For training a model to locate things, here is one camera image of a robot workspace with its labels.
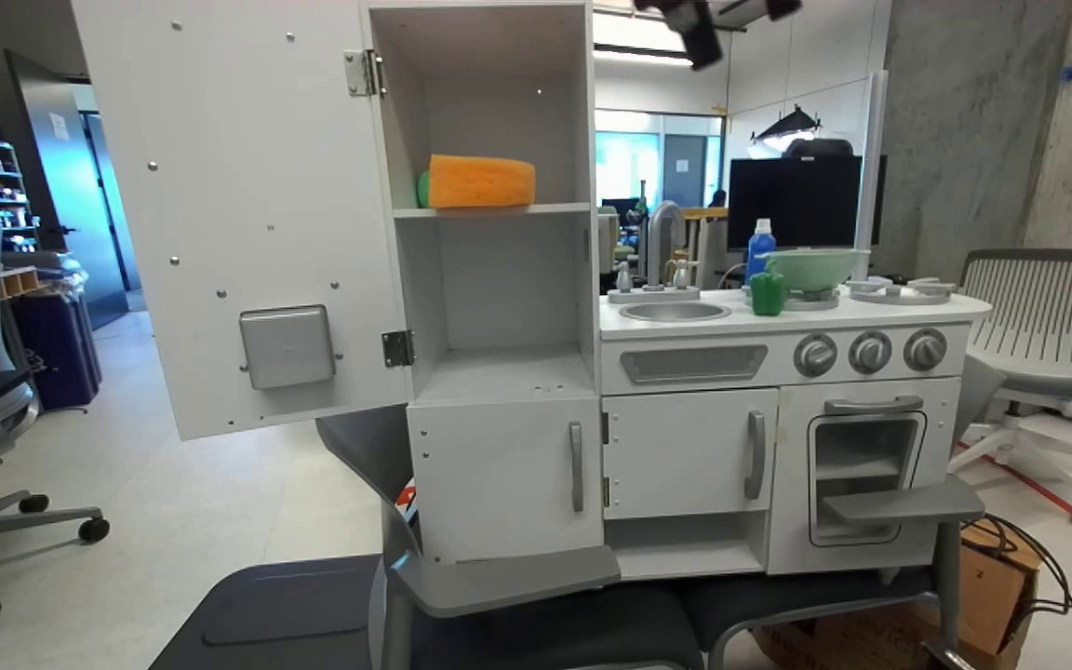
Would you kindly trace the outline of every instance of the computer screen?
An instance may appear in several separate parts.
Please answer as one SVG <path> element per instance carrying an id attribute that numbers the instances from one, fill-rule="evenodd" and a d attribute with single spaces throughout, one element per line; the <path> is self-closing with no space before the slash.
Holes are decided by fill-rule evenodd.
<path id="1" fill-rule="evenodd" d="M 750 247 L 756 221 L 776 247 L 854 247 L 862 217 L 862 155 L 731 160 L 731 236 Z"/>

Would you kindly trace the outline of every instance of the toy kitchen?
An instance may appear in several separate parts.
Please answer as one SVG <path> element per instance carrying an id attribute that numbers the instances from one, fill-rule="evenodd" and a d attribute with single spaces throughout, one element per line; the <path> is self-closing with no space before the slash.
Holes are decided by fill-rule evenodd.
<path id="1" fill-rule="evenodd" d="M 939 522 L 904 491 L 947 481 L 988 305 L 601 298 L 590 4 L 75 11 L 185 441 L 406 405 L 444 567 L 932 563 Z M 524 160 L 533 199 L 419 202 L 444 151 Z"/>

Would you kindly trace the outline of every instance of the orange sponge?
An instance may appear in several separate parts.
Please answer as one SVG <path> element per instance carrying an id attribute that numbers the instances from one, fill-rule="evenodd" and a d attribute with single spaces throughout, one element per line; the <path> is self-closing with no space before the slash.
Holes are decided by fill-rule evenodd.
<path id="1" fill-rule="evenodd" d="M 431 207 L 530 207 L 537 202 L 537 165 L 496 155 L 427 160 Z"/>

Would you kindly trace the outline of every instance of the door handle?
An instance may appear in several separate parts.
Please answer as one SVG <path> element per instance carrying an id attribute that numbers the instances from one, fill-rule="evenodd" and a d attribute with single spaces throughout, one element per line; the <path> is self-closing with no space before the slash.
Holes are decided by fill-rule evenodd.
<path id="1" fill-rule="evenodd" d="M 760 499 L 765 495 L 765 475 L 767 475 L 765 417 L 750 414 L 745 499 Z"/>
<path id="2" fill-rule="evenodd" d="M 585 443 L 583 443 L 583 421 L 570 421 L 570 470 L 573 470 L 573 514 L 585 514 Z"/>
<path id="3" fill-rule="evenodd" d="M 925 397 L 915 397 L 915 396 L 899 396 L 891 402 L 851 402 L 851 397 L 826 402 L 826 417 L 919 414 L 919 408 L 925 408 Z"/>

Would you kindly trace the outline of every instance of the water bottle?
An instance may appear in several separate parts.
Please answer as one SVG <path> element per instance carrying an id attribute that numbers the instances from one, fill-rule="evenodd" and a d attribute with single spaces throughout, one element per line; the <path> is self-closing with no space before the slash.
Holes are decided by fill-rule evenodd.
<path id="1" fill-rule="evenodd" d="M 756 230 L 750 238 L 750 258 L 745 258 L 745 282 L 767 271 L 767 253 L 776 253 L 770 221 L 756 221 Z"/>

